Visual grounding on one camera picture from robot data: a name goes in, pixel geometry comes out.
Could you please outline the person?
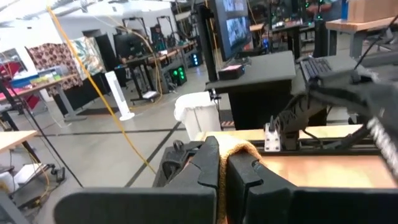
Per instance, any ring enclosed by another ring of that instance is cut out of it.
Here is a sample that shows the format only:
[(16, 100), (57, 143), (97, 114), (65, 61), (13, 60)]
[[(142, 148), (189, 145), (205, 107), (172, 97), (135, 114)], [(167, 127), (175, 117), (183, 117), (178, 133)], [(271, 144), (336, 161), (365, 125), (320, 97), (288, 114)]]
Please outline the person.
[(156, 24), (155, 26), (150, 28), (151, 39), (153, 47), (157, 52), (163, 51), (166, 49), (165, 38), (161, 31), (160, 25)]

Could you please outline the yellow waffle-weave towel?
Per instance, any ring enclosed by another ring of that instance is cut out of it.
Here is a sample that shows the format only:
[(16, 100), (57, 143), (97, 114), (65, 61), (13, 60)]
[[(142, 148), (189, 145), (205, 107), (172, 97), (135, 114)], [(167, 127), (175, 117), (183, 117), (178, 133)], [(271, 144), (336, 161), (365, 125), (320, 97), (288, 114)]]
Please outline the yellow waffle-weave towel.
[(254, 157), (255, 162), (259, 162), (261, 165), (265, 165), (262, 160), (262, 156), (259, 154), (255, 146), (247, 140), (238, 139), (234, 136), (222, 134), (216, 136), (216, 140), (219, 144), (219, 177), (218, 177), (218, 211), (216, 224), (228, 224), (227, 218), (227, 207), (228, 207), (228, 196), (232, 196), (233, 188), (236, 186), (234, 180), (235, 174), (233, 169), (229, 167), (231, 164), (229, 158), (238, 153), (246, 152), (250, 156)]

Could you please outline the white tower fan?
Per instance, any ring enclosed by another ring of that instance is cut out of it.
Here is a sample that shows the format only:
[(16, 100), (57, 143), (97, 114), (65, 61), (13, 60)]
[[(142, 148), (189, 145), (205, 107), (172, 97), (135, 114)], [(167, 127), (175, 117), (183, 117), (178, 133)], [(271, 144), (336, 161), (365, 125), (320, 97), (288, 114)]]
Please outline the white tower fan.
[(111, 92), (114, 96), (119, 112), (121, 114), (119, 120), (127, 121), (135, 117), (135, 113), (131, 112), (129, 106), (127, 105), (126, 99), (124, 97), (124, 94), (122, 92), (121, 86), (118, 82), (115, 72), (114, 71), (107, 72), (105, 73), (105, 77), (111, 89)]

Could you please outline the cardboard box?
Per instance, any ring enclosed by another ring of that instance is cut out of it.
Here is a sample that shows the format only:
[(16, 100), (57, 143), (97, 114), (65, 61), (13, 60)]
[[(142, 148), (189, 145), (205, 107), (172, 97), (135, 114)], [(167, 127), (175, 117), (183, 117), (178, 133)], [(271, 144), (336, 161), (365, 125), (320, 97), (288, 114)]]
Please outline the cardboard box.
[(370, 22), (398, 14), (398, 0), (349, 0), (348, 22)]

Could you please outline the long wooden-top black desk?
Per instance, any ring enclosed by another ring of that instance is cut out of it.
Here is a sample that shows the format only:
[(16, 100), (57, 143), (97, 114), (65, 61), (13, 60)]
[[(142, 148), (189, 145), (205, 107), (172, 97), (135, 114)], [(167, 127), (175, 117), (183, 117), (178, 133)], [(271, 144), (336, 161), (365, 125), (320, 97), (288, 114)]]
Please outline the long wooden-top black desk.
[(156, 91), (161, 95), (168, 94), (177, 87), (176, 84), (172, 83), (169, 71), (181, 65), (185, 67), (186, 71), (190, 54), (194, 52), (198, 52), (197, 43), (189, 41), (168, 49), (165, 54), (148, 54), (129, 59), (115, 69), (128, 68), (130, 72), (133, 72), (135, 68), (140, 68), (144, 71), (144, 80), (147, 81), (144, 86), (148, 87), (149, 91)]

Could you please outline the black aluminium table frame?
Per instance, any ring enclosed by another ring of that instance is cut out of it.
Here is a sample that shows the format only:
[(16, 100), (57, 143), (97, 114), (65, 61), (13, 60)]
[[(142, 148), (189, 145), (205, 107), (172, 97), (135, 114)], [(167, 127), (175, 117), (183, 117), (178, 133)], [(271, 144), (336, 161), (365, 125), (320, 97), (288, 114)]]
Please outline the black aluminium table frame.
[(352, 149), (313, 149), (303, 148), (294, 151), (267, 152), (264, 149), (264, 140), (249, 140), (262, 156), (382, 156), (376, 147), (357, 147)]

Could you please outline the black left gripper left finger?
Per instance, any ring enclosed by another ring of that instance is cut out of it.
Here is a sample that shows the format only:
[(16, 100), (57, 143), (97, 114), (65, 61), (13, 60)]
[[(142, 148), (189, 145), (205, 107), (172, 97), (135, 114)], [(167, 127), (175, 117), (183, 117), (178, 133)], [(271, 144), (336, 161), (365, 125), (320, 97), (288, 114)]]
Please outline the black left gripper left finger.
[(206, 138), (188, 165), (167, 185), (84, 188), (54, 208), (56, 224), (216, 224), (219, 144)]

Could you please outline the brown patterned cloth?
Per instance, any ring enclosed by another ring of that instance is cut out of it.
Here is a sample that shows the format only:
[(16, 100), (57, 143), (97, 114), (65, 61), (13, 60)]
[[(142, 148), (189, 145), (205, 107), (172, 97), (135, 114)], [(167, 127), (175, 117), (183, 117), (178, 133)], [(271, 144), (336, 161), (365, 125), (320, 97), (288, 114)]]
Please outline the brown patterned cloth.
[(76, 67), (75, 58), (67, 44), (46, 43), (28, 48), (27, 52), (38, 71), (61, 66), (67, 69), (66, 76), (74, 75), (74, 77), (60, 82), (63, 90), (83, 85), (83, 80), (80, 78)]

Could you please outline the white lined trash bin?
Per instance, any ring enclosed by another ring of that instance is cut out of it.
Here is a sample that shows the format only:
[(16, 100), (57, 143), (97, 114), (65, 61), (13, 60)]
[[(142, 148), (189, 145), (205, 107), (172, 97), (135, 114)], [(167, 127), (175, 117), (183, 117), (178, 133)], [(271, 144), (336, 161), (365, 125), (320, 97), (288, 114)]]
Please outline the white lined trash bin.
[(221, 131), (217, 104), (207, 91), (189, 93), (177, 98), (174, 117), (185, 126), (190, 140), (194, 140), (198, 133)]

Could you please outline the wooden table grey leg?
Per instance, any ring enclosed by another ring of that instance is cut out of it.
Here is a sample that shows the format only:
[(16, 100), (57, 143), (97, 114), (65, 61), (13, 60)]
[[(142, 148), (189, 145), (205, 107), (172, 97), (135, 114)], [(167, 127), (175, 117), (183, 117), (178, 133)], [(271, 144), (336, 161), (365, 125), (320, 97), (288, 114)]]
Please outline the wooden table grey leg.
[(31, 95), (34, 92), (38, 92), (38, 91), (40, 91), (42, 89), (49, 88), (51, 86), (55, 86), (57, 91), (58, 91), (58, 94), (60, 95), (60, 98), (61, 98), (61, 100), (62, 100), (62, 102), (63, 102), (63, 104), (65, 106), (65, 108), (68, 111), (67, 115), (63, 119), (64, 122), (83, 121), (83, 120), (86, 119), (86, 116), (77, 115), (75, 110), (72, 108), (72, 106), (71, 106), (71, 104), (70, 104), (70, 102), (69, 102), (64, 90), (62, 89), (62, 86), (61, 86), (61, 82), (64, 82), (64, 81), (68, 80), (69, 78), (75, 78), (77, 76), (78, 76), (77, 74), (67, 75), (67, 76), (62, 77), (62, 78), (60, 78), (58, 80), (51, 81), (51, 82), (44, 83), (44, 84), (39, 84), (39, 85), (37, 85), (37, 86), (35, 86), (33, 88), (22, 90), (22, 91), (19, 91), (17, 93), (13, 93), (12, 95), (9, 95), (9, 96), (6, 96), (6, 93), (9, 93), (9, 92), (8, 92), (7, 89), (5, 89), (5, 90), (3, 90), (4, 96), (0, 97), (0, 103), (3, 102), (3, 101), (11, 102), (17, 96)]

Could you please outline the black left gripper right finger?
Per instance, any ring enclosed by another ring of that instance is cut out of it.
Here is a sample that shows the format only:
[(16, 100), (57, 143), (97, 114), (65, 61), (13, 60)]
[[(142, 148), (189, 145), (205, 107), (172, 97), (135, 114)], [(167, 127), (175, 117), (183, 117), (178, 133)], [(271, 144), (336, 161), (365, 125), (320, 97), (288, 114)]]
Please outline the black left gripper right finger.
[(228, 158), (228, 224), (398, 224), (398, 189), (297, 187), (248, 152)]

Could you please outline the wooden-top grey-legged table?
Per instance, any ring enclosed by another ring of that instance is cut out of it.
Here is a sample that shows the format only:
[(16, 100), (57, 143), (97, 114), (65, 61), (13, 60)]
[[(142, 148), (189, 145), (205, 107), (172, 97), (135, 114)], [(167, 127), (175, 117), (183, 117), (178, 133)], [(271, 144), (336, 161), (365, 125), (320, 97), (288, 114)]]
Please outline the wooden-top grey-legged table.
[(358, 58), (362, 54), (363, 41), (368, 31), (386, 28), (393, 18), (394, 17), (388, 17), (370, 22), (346, 22), (338, 19), (326, 22), (325, 26), (328, 30), (349, 34), (349, 56)]

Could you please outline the black keyboard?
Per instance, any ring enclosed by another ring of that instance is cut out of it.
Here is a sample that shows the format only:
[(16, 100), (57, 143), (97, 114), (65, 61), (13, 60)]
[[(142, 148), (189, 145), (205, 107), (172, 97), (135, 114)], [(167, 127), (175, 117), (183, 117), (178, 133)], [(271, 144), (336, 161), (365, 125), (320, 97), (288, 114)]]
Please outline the black keyboard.
[(308, 83), (310, 79), (319, 76), (322, 73), (328, 73), (332, 71), (328, 60), (325, 58), (307, 58), (299, 62), (303, 78), (305, 83)]

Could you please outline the computer with blue lights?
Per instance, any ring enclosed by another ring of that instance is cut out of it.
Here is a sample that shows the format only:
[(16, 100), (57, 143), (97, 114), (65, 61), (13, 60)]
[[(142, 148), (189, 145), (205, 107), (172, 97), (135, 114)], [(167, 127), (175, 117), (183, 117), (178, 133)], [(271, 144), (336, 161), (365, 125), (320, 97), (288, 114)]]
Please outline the computer with blue lights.
[(194, 52), (194, 53), (190, 54), (189, 59), (190, 59), (190, 63), (191, 63), (192, 67), (198, 67), (203, 62), (201, 53), (199, 53), (199, 52)]

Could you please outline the computer with green lights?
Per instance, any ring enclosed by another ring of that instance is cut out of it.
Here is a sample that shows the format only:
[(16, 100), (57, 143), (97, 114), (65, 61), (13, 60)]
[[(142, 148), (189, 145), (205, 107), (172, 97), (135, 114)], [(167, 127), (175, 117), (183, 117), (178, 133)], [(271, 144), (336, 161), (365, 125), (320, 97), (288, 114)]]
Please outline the computer with green lights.
[(185, 67), (183, 65), (172, 68), (169, 72), (172, 83), (176, 84), (177, 86), (182, 86), (187, 81)]

